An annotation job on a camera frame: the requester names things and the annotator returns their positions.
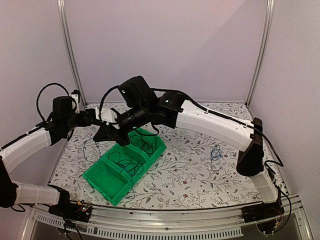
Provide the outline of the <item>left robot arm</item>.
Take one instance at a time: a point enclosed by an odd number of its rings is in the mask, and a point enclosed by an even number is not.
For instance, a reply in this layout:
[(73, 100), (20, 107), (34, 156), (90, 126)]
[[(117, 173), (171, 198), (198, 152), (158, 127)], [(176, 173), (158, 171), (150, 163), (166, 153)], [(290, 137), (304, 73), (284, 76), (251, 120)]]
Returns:
[(54, 206), (63, 216), (74, 213), (69, 192), (54, 186), (33, 185), (13, 181), (10, 174), (34, 154), (55, 145), (62, 139), (69, 141), (77, 127), (87, 127), (97, 122), (93, 109), (80, 109), (81, 93), (75, 89), (52, 101), (52, 111), (34, 128), (0, 148), (0, 206), (14, 205)]

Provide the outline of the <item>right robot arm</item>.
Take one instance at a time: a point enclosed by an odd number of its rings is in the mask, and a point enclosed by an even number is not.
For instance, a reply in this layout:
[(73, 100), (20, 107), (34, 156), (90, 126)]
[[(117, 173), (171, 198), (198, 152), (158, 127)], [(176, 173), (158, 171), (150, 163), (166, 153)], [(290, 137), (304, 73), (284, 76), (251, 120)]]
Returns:
[(263, 160), (263, 141), (267, 137), (263, 134), (259, 118), (252, 121), (233, 118), (206, 108), (179, 90), (161, 89), (163, 94), (158, 97), (158, 89), (149, 87), (140, 75), (117, 85), (115, 89), (130, 109), (117, 114), (103, 108), (107, 95), (113, 91), (110, 88), (96, 110), (96, 119), (101, 125), (93, 137), (95, 142), (115, 141), (126, 146), (130, 142), (129, 133), (148, 123), (208, 135), (239, 151), (236, 171), (248, 177), (258, 190), (262, 200), (258, 213), (262, 218), (269, 218), (281, 206), (283, 193), (271, 178), (273, 171), (269, 162)]

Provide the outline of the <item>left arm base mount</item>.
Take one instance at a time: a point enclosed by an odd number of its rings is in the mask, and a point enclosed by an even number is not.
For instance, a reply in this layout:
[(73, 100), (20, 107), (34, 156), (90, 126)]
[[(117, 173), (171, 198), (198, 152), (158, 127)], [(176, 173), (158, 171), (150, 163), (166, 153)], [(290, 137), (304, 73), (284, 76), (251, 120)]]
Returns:
[(88, 223), (92, 210), (92, 204), (83, 200), (72, 202), (69, 199), (59, 199), (57, 204), (49, 207), (48, 212), (68, 220)]

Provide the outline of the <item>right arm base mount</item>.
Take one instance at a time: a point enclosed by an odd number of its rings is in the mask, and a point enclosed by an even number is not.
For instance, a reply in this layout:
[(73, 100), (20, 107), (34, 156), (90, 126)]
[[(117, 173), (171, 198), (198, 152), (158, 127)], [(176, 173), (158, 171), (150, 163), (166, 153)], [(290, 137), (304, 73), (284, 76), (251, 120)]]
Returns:
[(285, 212), (282, 201), (279, 198), (273, 203), (259, 203), (257, 205), (244, 206), (241, 208), (241, 217), (245, 223), (256, 222), (268, 218), (283, 215)]

